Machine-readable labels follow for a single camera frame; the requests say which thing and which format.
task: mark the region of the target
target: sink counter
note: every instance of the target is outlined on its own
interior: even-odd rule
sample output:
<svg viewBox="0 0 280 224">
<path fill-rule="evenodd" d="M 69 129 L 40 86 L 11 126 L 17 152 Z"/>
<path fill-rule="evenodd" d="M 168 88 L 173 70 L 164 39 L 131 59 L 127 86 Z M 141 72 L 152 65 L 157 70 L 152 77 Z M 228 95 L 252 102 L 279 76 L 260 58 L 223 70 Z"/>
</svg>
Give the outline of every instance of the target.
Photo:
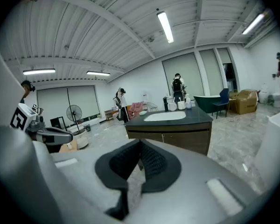
<svg viewBox="0 0 280 224">
<path fill-rule="evenodd" d="M 200 124 L 212 122 L 213 119 L 205 113 L 202 109 L 197 106 L 192 107 L 192 109 L 188 110 L 176 110 L 176 111 L 168 111 L 169 113 L 174 112 L 185 112 L 186 117 L 183 119 L 174 119 L 174 120 L 161 120 L 161 121 L 145 121 L 149 115 L 165 113 L 165 111 L 155 111 L 155 112 L 147 112 L 145 115 L 139 115 L 134 119 L 125 123 L 125 126 L 175 126 L 175 125 L 192 125 L 192 124 Z"/>
<path fill-rule="evenodd" d="M 168 112 L 184 112 L 186 116 L 182 119 L 145 121 L 152 114 L 165 113 L 148 112 L 125 123 L 128 137 L 156 140 L 207 155 L 213 119 L 197 106 L 190 110 Z"/>
</svg>

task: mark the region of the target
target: white container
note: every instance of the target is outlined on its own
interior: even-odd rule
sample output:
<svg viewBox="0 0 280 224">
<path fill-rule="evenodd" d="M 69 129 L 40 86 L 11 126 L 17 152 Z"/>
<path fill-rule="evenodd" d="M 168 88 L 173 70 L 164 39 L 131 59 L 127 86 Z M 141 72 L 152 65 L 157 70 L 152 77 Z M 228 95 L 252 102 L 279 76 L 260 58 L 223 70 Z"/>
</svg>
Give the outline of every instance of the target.
<svg viewBox="0 0 280 224">
<path fill-rule="evenodd" d="M 170 111 L 175 111 L 177 109 L 177 105 L 175 102 L 169 103 L 168 107 Z"/>
<path fill-rule="evenodd" d="M 191 109 L 192 108 L 192 103 L 191 103 L 191 99 L 190 98 L 186 99 L 186 107 L 187 107 L 187 109 Z"/>
<path fill-rule="evenodd" d="M 173 97 L 172 96 L 169 96 L 167 97 L 167 103 L 172 103 L 173 102 Z"/>
<path fill-rule="evenodd" d="M 262 103 L 262 104 L 266 104 L 267 103 L 267 100 L 268 100 L 268 97 L 269 97 L 269 93 L 268 92 L 259 92 L 258 94 L 259 96 L 259 102 Z"/>
<path fill-rule="evenodd" d="M 184 101 L 177 102 L 177 105 L 178 105 L 179 110 L 184 110 L 186 108 L 186 105 L 185 105 Z"/>
<path fill-rule="evenodd" d="M 88 137 L 88 134 L 87 134 L 86 129 L 80 129 L 80 134 L 77 133 L 76 135 L 73 136 L 73 138 L 75 140 L 78 140 L 80 138 L 87 138 L 87 137 Z"/>
<path fill-rule="evenodd" d="M 258 94 L 258 97 L 259 97 L 259 102 L 260 103 L 262 103 L 262 104 L 267 103 L 267 100 L 268 100 L 268 97 L 269 97 L 269 88 L 268 88 L 267 83 L 262 84 L 261 90 Z"/>
<path fill-rule="evenodd" d="M 77 139 L 77 148 L 81 149 L 84 148 L 85 146 L 87 146 L 88 144 L 88 139 L 86 137 Z"/>
<path fill-rule="evenodd" d="M 274 107 L 280 108 L 280 93 L 274 93 L 273 94 L 273 100 L 274 100 Z"/>
</svg>

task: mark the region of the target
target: white shirt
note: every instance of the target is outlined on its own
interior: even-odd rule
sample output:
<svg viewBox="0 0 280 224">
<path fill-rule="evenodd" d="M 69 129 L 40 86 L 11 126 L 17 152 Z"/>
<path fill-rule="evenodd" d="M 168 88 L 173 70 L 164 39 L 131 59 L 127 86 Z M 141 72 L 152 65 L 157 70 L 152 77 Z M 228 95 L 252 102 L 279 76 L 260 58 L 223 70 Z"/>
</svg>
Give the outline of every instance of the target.
<svg viewBox="0 0 280 224">
<path fill-rule="evenodd" d="M 126 107 L 127 104 L 126 104 L 126 98 L 124 95 L 121 96 L 121 107 Z"/>
<path fill-rule="evenodd" d="M 117 97 L 120 100 L 121 107 L 126 107 L 126 98 L 121 94 L 118 94 Z"/>
<path fill-rule="evenodd" d="M 175 79 L 178 79 L 178 77 L 174 77 L 174 79 L 172 80 L 171 85 L 173 84 L 173 81 L 174 81 Z M 185 86 L 185 82 L 183 81 L 183 78 L 179 78 L 179 80 L 181 81 L 182 85 Z"/>
</svg>

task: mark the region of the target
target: white cup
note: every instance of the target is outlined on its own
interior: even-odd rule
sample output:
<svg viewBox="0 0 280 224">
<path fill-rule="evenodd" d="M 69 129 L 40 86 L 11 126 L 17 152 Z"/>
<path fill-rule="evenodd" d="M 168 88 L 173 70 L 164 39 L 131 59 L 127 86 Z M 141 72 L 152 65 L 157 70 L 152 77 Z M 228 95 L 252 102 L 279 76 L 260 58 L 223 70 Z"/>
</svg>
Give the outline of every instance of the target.
<svg viewBox="0 0 280 224">
<path fill-rule="evenodd" d="M 186 99 L 186 107 L 187 107 L 187 109 L 191 109 L 192 108 L 192 103 L 191 103 L 190 98 Z"/>
<path fill-rule="evenodd" d="M 169 96 L 167 97 L 167 103 L 172 103 L 173 102 L 173 97 L 172 96 Z"/>
<path fill-rule="evenodd" d="M 185 102 L 184 101 L 179 101 L 177 102 L 178 104 L 178 109 L 179 110 L 184 110 L 186 108 Z"/>
<path fill-rule="evenodd" d="M 177 106 L 176 106 L 176 103 L 173 102 L 173 103 L 169 103 L 169 110 L 170 111 L 175 111 L 177 109 Z"/>
</svg>

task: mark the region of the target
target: ceiling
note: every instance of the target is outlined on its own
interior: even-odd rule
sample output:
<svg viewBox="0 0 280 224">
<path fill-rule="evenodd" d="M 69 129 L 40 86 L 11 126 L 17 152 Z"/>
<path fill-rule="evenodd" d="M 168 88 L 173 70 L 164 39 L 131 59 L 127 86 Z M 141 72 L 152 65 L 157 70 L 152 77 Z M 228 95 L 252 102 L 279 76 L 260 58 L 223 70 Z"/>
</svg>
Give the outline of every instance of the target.
<svg viewBox="0 0 280 224">
<path fill-rule="evenodd" d="M 173 43 L 167 42 L 157 8 L 168 16 Z M 0 51 L 19 81 L 106 79 L 88 70 L 109 72 L 112 80 L 181 49 L 248 43 L 258 29 L 241 33 L 264 9 L 260 0 L 23 1 L 2 25 Z M 53 67 L 54 74 L 22 74 Z"/>
</svg>

